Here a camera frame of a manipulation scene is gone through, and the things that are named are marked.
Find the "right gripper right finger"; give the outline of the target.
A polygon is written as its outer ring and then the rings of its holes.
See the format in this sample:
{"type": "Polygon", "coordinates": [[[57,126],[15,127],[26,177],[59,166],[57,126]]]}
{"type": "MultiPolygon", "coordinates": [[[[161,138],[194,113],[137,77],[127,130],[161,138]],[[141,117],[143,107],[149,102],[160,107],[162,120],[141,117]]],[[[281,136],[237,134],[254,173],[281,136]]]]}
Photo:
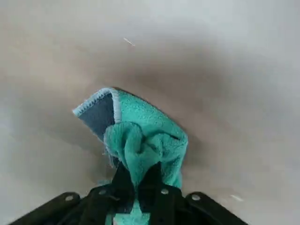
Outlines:
{"type": "Polygon", "coordinates": [[[141,211],[150,214],[150,225],[246,225],[202,192],[185,197],[179,188],[164,184],[161,163],[153,165],[138,186],[141,211]]]}

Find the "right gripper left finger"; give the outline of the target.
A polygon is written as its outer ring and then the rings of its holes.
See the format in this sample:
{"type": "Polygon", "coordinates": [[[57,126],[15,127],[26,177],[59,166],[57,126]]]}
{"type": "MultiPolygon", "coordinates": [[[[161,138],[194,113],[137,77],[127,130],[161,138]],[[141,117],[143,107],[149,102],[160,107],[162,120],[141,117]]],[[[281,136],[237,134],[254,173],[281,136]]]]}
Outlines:
{"type": "Polygon", "coordinates": [[[65,192],[14,221],[15,225],[111,225],[117,213],[131,212],[135,189],[130,173],[119,164],[109,184],[87,196],[65,192]]]}

